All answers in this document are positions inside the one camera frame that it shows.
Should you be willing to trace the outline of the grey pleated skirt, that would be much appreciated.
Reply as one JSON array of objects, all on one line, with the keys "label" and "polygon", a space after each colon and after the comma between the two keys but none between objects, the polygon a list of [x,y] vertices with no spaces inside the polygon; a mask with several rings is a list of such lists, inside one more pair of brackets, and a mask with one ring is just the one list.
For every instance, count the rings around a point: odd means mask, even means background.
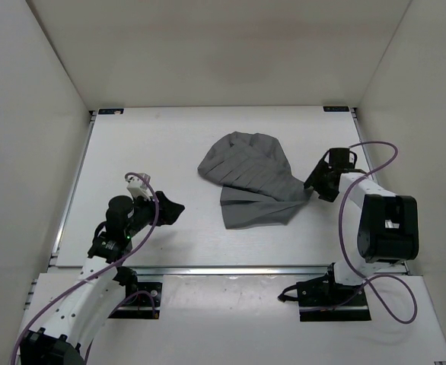
[{"label": "grey pleated skirt", "polygon": [[285,152],[270,135],[233,132],[209,149],[198,174],[221,186],[227,229],[288,224],[311,197],[291,172]]}]

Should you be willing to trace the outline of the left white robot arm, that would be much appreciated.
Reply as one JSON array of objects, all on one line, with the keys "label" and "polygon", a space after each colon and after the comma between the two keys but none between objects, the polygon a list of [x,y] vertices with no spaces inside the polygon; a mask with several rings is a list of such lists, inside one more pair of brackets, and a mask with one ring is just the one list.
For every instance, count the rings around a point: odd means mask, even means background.
[{"label": "left white robot arm", "polygon": [[145,227],[174,224],[184,206],[162,191],[152,197],[118,195],[94,231],[75,284],[46,305],[53,314],[37,329],[28,324],[15,345],[12,364],[83,364],[94,336],[123,303],[150,295],[137,274],[124,266],[132,238]]}]

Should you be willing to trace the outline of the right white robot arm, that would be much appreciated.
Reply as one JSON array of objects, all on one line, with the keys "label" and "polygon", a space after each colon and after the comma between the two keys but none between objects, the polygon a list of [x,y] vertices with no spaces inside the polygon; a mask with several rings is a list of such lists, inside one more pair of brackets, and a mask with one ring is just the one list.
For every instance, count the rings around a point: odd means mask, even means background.
[{"label": "right white robot arm", "polygon": [[366,172],[355,167],[358,156],[349,148],[331,148],[319,160],[304,183],[318,198],[334,202],[342,195],[339,208],[339,238],[343,238],[344,204],[353,202],[361,210],[356,251],[330,266],[331,279],[320,286],[329,304],[338,304],[377,271],[413,260],[419,254],[416,200],[397,195],[378,185]]}]

